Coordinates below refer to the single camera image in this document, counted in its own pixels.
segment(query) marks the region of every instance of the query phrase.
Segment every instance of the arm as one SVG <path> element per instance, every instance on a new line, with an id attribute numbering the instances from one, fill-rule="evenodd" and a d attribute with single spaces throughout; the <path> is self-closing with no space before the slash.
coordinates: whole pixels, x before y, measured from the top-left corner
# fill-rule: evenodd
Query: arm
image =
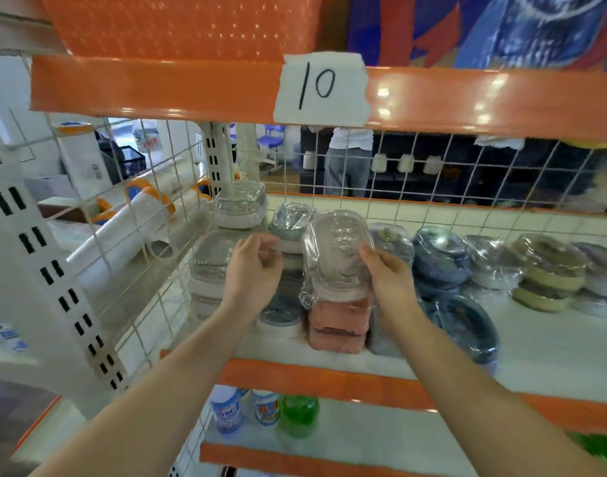
<path id="1" fill-rule="evenodd" d="M 228 264 L 217 311 L 32 477 L 165 475 L 224 365 L 277 290 L 283 263 L 281 255 L 269 249 L 276 240 L 254 234 L 240 241 Z M 260 254 L 266 256 L 263 263 Z"/>
<path id="2" fill-rule="evenodd" d="M 607 477 L 606 465 L 491 378 L 425 317 L 400 259 L 364 245 L 361 257 L 372 273 L 384 328 L 480 476 Z"/>

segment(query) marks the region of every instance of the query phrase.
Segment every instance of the white paper label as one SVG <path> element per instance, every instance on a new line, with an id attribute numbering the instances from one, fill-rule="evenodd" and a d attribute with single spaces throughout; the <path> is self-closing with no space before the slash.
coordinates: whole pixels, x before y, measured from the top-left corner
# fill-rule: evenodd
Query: white paper label
<path id="1" fill-rule="evenodd" d="M 364 127 L 368 73 L 358 53 L 285 55 L 273 118 L 276 123 Z"/>

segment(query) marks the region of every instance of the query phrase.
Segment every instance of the handwritten number 10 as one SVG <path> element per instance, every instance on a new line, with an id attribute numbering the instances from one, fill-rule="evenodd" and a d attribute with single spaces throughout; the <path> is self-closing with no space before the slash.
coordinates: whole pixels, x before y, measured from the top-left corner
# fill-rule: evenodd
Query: handwritten number 10
<path id="1" fill-rule="evenodd" d="M 322 94 L 321 91 L 319 90 L 319 81 L 325 74 L 332 74 L 332 81 L 330 82 L 330 87 L 328 88 L 328 91 L 325 92 L 325 94 Z M 301 97 L 299 98 L 299 110 L 301 110 L 301 108 L 303 106 L 303 97 L 305 96 L 305 91 L 306 91 L 306 88 L 308 87 L 308 77 L 309 76 L 310 76 L 310 63 L 308 62 L 306 69 L 305 69 L 305 78 L 303 79 L 303 88 L 301 89 Z M 317 90 L 317 94 L 321 98 L 328 98 L 328 96 L 330 96 L 330 94 L 332 93 L 332 88 L 334 88 L 335 79 L 336 79 L 336 73 L 332 69 L 325 69 L 324 71 L 322 71 L 319 74 L 319 76 L 317 76 L 315 88 Z"/>

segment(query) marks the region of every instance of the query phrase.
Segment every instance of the hand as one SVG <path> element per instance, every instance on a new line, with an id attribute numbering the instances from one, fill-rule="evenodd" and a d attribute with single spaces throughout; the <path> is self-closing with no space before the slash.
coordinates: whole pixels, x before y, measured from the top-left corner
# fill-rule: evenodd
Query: hand
<path id="1" fill-rule="evenodd" d="M 414 278 L 411 270 L 396 256 L 386 251 L 373 249 L 361 243 L 359 254 L 372 275 L 372 287 L 383 316 L 383 327 L 394 331 L 407 320 L 408 316 L 419 312 Z"/>
<path id="2" fill-rule="evenodd" d="M 255 233 L 240 240 L 228 262 L 221 306 L 255 319 L 277 291 L 283 271 L 276 236 Z"/>

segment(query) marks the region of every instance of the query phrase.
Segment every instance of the orange shelf beam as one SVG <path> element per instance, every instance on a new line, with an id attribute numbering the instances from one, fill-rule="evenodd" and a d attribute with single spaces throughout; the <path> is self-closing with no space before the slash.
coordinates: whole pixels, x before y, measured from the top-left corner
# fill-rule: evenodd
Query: orange shelf beam
<path id="1" fill-rule="evenodd" d="M 281 68 L 275 62 L 34 56 L 31 108 L 274 123 Z M 370 67 L 368 74 L 371 128 L 607 142 L 606 73 Z"/>
<path id="2" fill-rule="evenodd" d="M 210 442 L 202 442 L 200 445 L 200 461 L 232 465 L 238 469 L 260 469 L 270 474 L 314 475 L 315 477 L 423 477 L 425 475 L 388 467 L 346 464 L 322 458 L 300 457 Z"/>
<path id="3" fill-rule="evenodd" d="M 234 358 L 220 374 L 218 383 L 407 410 L 436 408 L 425 387 L 418 380 L 286 365 L 264 360 Z M 520 396 L 548 421 L 559 427 L 581 433 L 607 434 L 607 403 L 525 393 Z"/>

